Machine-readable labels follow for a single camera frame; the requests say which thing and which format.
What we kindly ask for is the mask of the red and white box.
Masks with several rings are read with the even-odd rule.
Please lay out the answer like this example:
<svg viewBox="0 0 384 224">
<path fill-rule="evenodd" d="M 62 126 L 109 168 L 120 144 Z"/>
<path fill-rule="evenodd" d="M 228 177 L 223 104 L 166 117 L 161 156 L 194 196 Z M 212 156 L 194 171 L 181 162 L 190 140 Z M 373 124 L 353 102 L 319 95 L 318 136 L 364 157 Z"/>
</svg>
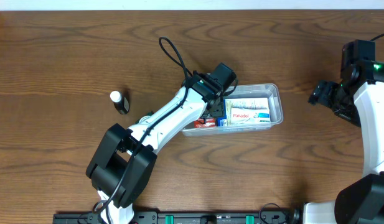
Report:
<svg viewBox="0 0 384 224">
<path fill-rule="evenodd" d="M 194 121 L 194 128 L 211 128 L 216 126 L 215 118 L 200 118 Z"/>
</svg>

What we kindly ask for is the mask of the white Panadol box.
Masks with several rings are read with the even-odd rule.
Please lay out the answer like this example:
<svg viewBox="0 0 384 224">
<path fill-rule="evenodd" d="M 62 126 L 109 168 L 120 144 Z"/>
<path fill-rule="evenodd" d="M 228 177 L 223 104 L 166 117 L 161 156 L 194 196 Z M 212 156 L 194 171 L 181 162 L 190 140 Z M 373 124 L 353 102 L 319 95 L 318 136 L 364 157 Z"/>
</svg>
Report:
<svg viewBox="0 0 384 224">
<path fill-rule="evenodd" d="M 269 110 L 232 108 L 230 111 L 231 124 L 258 124 L 271 121 Z"/>
</svg>

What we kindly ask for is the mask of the blue cooling patch box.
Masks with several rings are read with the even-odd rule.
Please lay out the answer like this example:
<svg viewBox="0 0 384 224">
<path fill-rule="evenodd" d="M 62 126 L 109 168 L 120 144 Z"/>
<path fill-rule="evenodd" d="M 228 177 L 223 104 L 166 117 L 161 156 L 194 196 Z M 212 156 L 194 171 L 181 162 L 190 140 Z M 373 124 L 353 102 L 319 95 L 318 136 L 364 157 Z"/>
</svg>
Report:
<svg viewBox="0 0 384 224">
<path fill-rule="evenodd" d="M 256 110 L 269 110 L 269 103 L 267 98 L 235 98 L 225 99 L 225 116 L 217 118 L 217 126 L 240 126 L 243 124 L 231 124 L 230 122 L 230 111 L 232 108 L 246 108 Z"/>
</svg>

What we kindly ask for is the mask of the black bottle white cap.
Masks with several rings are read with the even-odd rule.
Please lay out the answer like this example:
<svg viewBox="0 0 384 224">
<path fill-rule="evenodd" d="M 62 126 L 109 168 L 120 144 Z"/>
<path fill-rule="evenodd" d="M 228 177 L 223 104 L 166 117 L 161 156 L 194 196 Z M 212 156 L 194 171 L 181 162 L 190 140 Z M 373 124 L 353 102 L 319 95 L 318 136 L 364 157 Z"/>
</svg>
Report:
<svg viewBox="0 0 384 224">
<path fill-rule="evenodd" d="M 129 101 L 119 91 L 112 91 L 110 99 L 119 114 L 129 113 Z"/>
</svg>

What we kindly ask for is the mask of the dark green square box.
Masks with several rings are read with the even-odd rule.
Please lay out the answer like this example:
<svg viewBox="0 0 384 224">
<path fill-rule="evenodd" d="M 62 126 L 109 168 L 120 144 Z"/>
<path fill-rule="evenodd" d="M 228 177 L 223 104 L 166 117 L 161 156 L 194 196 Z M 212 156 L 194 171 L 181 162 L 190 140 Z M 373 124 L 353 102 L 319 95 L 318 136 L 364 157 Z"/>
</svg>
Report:
<svg viewBox="0 0 384 224">
<path fill-rule="evenodd" d="M 140 119 L 138 119 L 135 123 L 138 124 L 138 123 L 142 123 L 143 121 L 147 120 L 149 117 L 151 117 L 152 115 L 154 114 L 153 111 L 150 111 L 148 113 L 146 113 L 143 117 L 141 117 Z"/>
</svg>

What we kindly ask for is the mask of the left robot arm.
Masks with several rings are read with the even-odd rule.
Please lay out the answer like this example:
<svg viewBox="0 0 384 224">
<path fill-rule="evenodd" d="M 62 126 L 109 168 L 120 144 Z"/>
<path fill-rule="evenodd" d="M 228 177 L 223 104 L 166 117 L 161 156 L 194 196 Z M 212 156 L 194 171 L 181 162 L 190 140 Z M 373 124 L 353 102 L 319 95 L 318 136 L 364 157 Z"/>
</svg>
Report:
<svg viewBox="0 0 384 224">
<path fill-rule="evenodd" d="M 149 182 L 158 152 L 181 129 L 216 107 L 235 79 L 234 73 L 195 73 L 153 115 L 128 128 L 114 124 L 106 131 L 86 170 L 102 200 L 94 211 L 104 222 L 133 219 L 133 203 Z"/>
</svg>

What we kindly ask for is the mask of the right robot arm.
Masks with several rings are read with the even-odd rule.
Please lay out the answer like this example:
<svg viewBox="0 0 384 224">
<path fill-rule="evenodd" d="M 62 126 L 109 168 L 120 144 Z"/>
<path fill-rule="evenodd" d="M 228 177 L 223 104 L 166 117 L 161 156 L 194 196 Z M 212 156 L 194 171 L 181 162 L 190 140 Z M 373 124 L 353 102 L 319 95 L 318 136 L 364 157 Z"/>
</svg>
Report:
<svg viewBox="0 0 384 224">
<path fill-rule="evenodd" d="M 362 178 L 332 202 L 307 203 L 303 223 L 384 223 L 384 63 L 344 56 L 340 83 L 321 81 L 308 102 L 361 127 Z"/>
</svg>

